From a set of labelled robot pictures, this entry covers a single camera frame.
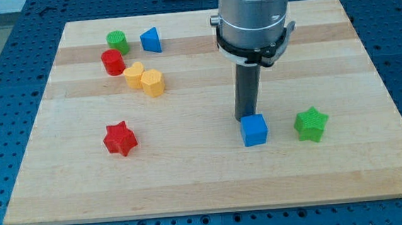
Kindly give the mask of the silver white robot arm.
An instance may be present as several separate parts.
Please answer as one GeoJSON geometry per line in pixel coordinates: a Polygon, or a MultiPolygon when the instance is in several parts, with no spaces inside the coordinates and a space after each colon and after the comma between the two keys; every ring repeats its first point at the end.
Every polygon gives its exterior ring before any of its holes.
{"type": "Polygon", "coordinates": [[[264,48],[285,26],[288,0],[218,0],[218,36],[240,49],[264,48]]]}

